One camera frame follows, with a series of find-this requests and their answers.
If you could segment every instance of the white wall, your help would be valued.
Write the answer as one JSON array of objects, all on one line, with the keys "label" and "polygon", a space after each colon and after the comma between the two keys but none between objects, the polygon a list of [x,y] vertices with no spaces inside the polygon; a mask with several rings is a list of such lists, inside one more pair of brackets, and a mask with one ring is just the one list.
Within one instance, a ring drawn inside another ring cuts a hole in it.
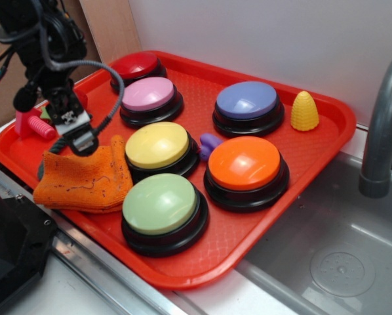
[{"label": "white wall", "polygon": [[392,60],[392,0],[129,0],[145,50],[337,98],[368,125]]}]

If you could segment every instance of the sink basin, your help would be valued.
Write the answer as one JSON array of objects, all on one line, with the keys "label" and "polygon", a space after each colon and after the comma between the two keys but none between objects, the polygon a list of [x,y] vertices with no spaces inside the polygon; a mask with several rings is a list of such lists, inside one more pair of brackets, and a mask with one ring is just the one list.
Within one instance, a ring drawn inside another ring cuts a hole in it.
[{"label": "sink basin", "polygon": [[303,314],[392,314],[392,181],[366,198],[360,168],[338,154],[237,270]]}]

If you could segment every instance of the orange towel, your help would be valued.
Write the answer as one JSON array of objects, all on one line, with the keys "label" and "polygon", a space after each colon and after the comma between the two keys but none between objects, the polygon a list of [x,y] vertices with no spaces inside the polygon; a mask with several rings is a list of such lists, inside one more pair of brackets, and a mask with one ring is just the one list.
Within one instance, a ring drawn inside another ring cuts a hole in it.
[{"label": "orange towel", "polygon": [[114,136],[88,157],[45,152],[44,175],[33,192],[35,203],[51,209],[89,213],[120,211],[132,177],[125,160],[125,140]]}]

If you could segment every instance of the red button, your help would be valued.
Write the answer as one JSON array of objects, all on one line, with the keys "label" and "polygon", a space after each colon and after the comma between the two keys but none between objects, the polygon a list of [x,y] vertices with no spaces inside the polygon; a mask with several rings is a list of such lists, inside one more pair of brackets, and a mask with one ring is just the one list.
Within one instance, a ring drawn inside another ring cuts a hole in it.
[{"label": "red button", "polygon": [[116,61],[112,68],[122,79],[142,77],[153,71],[158,65],[158,57],[152,52],[136,52]]}]

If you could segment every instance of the purple button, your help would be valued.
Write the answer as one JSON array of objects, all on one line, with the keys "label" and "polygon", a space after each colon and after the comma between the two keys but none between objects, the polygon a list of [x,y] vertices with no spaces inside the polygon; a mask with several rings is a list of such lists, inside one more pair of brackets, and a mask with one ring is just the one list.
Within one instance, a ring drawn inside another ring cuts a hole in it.
[{"label": "purple button", "polygon": [[174,85],[165,77],[147,77],[125,89],[123,106],[128,110],[143,112],[167,103],[174,95]]},{"label": "purple button", "polygon": [[275,107],[275,89],[262,82],[242,82],[231,85],[218,95],[216,103],[221,114],[234,119],[251,119],[268,113]]}]

